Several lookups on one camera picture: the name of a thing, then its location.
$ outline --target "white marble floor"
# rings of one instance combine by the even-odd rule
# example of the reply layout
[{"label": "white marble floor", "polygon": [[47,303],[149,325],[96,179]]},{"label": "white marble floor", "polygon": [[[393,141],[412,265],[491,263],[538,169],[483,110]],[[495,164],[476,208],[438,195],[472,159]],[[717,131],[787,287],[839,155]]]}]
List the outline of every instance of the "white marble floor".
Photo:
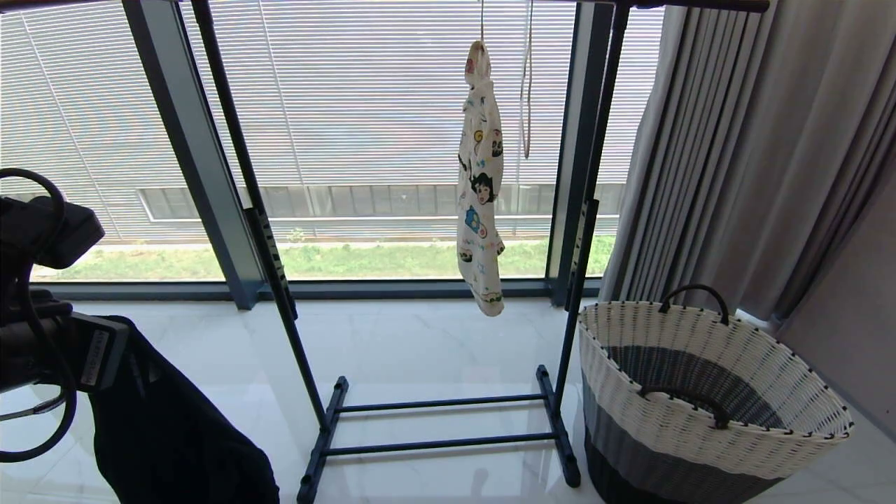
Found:
[{"label": "white marble floor", "polygon": [[[263,449],[281,498],[293,502],[317,428],[275,307],[237,312],[229,303],[79,303],[95,315],[131,318]],[[324,403],[339,375],[347,404],[537,392],[538,364],[556,369],[564,312],[544,300],[509,300],[503,315],[481,316],[472,301],[302,302],[299,328]],[[563,413],[585,472],[578,357],[573,354]],[[49,390],[4,394],[0,411],[34,404]],[[60,411],[0,424],[0,446],[41,442]],[[540,404],[433,413],[344,417],[334,446],[444,439],[547,429]],[[64,440],[35,460],[0,465],[0,502],[115,502],[93,461],[86,397]],[[896,445],[857,418],[857,434],[755,502],[813,504],[896,501]],[[317,502],[600,503],[587,477],[564,484],[553,445],[456,449],[333,459]]]}]

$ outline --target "gray curtain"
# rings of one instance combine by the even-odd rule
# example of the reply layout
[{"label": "gray curtain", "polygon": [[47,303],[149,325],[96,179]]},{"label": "gray curtain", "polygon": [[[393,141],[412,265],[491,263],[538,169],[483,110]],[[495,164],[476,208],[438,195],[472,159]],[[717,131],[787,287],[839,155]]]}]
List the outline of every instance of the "gray curtain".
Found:
[{"label": "gray curtain", "polygon": [[702,282],[732,310],[787,317],[896,169],[895,143],[896,2],[668,8],[600,298]]}]

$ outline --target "black metal garment rack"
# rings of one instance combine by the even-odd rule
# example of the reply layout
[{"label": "black metal garment rack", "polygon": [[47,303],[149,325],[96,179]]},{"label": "black metal garment rack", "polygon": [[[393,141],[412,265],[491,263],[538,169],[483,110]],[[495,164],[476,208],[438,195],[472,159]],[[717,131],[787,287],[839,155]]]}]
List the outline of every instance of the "black metal garment rack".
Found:
[{"label": "black metal garment rack", "polygon": [[[233,100],[228,85],[227,74],[221,59],[220,48],[213,26],[211,9],[208,0],[193,0],[193,8],[202,34],[202,43],[209,59],[211,74],[215,82],[215,88],[220,98],[224,117],[227,121],[231,141],[239,161],[240,170],[246,182],[247,193],[252,202],[252,207],[245,209],[246,220],[252,233],[258,256],[261,258],[263,270],[268,284],[273,291],[280,319],[289,338],[289,344],[296,357],[298,368],[305,388],[314,408],[314,415],[320,426],[317,442],[311,452],[308,467],[301,478],[301,486],[297,496],[300,504],[314,502],[317,486],[321,480],[323,467],[327,458],[331,456],[359,455],[370,453],[409,451],[431,448],[471,447],[482,445],[495,445],[504,443],[518,443],[523,441],[544,441],[552,439],[556,444],[560,463],[566,483],[571,487],[578,487],[582,481],[578,462],[570,444],[569,435],[566,432],[563,418],[560,414],[560,404],[563,400],[566,375],[569,371],[570,355],[573,351],[573,340],[577,324],[578,310],[582,303],[582,290],[585,284],[585,271],[588,267],[588,256],[591,246],[591,237],[594,234],[594,225],[598,214],[598,202],[594,199],[594,190],[597,183],[598,165],[600,154],[603,151],[604,139],[607,132],[610,104],[613,100],[613,90],[616,84],[616,71],[619,67],[619,57],[622,53],[622,41],[625,34],[625,26],[628,23],[628,14],[633,7],[649,8],[664,4],[683,5],[692,7],[708,7],[717,9],[729,9],[747,12],[763,12],[768,8],[767,0],[612,0],[606,3],[614,4],[612,32],[610,34],[607,60],[600,89],[598,114],[595,121],[594,136],[590,149],[590,163],[585,184],[585,194],[582,203],[582,216],[579,220],[579,228],[576,235],[576,247],[573,254],[573,268],[569,280],[569,295],[567,296],[565,309],[568,312],[566,328],[564,332],[563,347],[560,352],[560,365],[556,375],[556,385],[552,386],[547,369],[539,365],[535,371],[535,379],[538,381],[540,393],[499,395],[491,397],[469,397],[461,399],[446,399],[436,401],[416,401],[407,403],[390,404],[361,404],[344,405],[346,394],[349,391],[349,381],[345,377],[339,377],[333,386],[330,402],[323,407],[320,393],[314,382],[311,366],[302,346],[296,328],[298,314],[295,301],[289,292],[283,265],[274,241],[271,225],[268,221],[262,201],[261,189],[252,168],[249,151],[246,147],[246,139],[237,116],[237,107]],[[348,413],[363,413],[374,411],[434,408],[445,406],[461,406],[471,404],[498,404],[517,402],[541,402],[547,413],[550,431],[514,434],[507,436],[491,436],[483,438],[467,439],[440,439],[433,441],[419,441],[413,443],[398,443],[387,445],[358,446],[346,448],[332,448],[333,435],[336,432],[340,416]]]}]

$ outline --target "basket handle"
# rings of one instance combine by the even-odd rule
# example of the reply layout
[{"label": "basket handle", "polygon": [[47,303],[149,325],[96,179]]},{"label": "basket handle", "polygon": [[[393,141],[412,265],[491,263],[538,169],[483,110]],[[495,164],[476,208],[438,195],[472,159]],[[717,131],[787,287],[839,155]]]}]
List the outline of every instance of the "basket handle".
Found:
[{"label": "basket handle", "polygon": [[679,287],[679,288],[675,289],[674,291],[670,292],[669,294],[666,294],[666,297],[663,298],[662,306],[659,307],[659,313],[668,313],[669,308],[672,306],[671,305],[672,298],[674,298],[677,294],[680,294],[681,292],[684,292],[684,291],[692,291],[694,289],[699,289],[701,291],[707,291],[708,293],[712,294],[712,297],[715,298],[716,301],[719,303],[719,310],[722,313],[721,323],[722,323],[722,325],[727,326],[728,325],[728,305],[725,304],[725,300],[722,299],[722,296],[721,296],[721,294],[719,294],[718,291],[716,291],[709,285],[703,285],[702,283],[689,283],[689,284],[685,285],[684,287]]},{"label": "basket handle", "polygon": [[638,395],[641,397],[647,398],[647,394],[652,394],[654,392],[663,392],[669,395],[677,395],[679,397],[684,397],[686,399],[691,399],[692,401],[697,401],[699,403],[706,404],[712,410],[712,417],[716,420],[716,429],[724,430],[728,428],[728,423],[731,421],[731,415],[725,411],[725,407],[722,406],[718,401],[707,397],[702,394],[694,394],[692,392],[685,392],[684,390],[680,390],[675,387],[663,387],[663,386],[650,386],[645,385],[641,387],[641,390],[638,391]]}]

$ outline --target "basket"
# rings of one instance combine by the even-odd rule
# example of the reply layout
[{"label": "basket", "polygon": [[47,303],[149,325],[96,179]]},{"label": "basket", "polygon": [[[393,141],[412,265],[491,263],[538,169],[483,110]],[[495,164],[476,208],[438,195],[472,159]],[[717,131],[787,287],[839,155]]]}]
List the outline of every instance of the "basket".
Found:
[{"label": "basket", "polygon": [[[672,306],[701,289],[721,313]],[[744,502],[849,437],[846,405],[715,290],[579,314],[585,451],[607,504]]]}]

